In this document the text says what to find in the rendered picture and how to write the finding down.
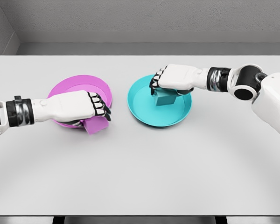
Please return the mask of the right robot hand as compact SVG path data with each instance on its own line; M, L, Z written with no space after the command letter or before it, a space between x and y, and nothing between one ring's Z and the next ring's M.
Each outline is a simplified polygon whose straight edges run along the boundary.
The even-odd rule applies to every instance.
M199 69L189 65L169 64L160 69L150 81L151 95L158 88L173 89L178 94L186 94L193 88L206 89L209 69Z

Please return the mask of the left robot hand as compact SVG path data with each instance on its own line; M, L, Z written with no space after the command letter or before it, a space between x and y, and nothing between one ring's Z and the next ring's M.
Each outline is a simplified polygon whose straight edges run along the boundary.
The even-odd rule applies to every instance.
M82 127L82 121L104 117L111 121L111 110L98 93L72 91L48 98L49 117L59 123Z

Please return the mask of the cyan block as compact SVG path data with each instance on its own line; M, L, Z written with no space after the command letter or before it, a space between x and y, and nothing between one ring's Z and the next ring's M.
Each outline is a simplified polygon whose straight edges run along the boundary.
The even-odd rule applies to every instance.
M171 105L175 102L177 93L171 89L158 89L155 90L153 97L156 106Z

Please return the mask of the pink block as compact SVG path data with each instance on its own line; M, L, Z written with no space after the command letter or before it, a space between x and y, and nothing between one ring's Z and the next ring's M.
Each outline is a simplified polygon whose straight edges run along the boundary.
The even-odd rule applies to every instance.
M89 135L95 134L109 126L109 121L102 116L94 116L82 121L83 126Z

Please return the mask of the pink plate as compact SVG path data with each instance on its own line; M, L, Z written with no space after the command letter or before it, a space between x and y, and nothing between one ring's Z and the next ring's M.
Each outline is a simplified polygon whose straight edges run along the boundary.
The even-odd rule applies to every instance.
M112 92L109 85L104 80L91 75L72 76L59 82L50 91L48 98L57 94L80 90L98 93L106 105L111 107Z

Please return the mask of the cyan plate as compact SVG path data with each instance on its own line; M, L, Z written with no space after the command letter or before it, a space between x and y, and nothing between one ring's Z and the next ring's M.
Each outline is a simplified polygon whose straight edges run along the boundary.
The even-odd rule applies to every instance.
M138 79L129 89L127 104L132 115L144 124L155 127L172 126L185 119L191 110L191 94L178 96L173 104L155 104L149 83L153 75Z

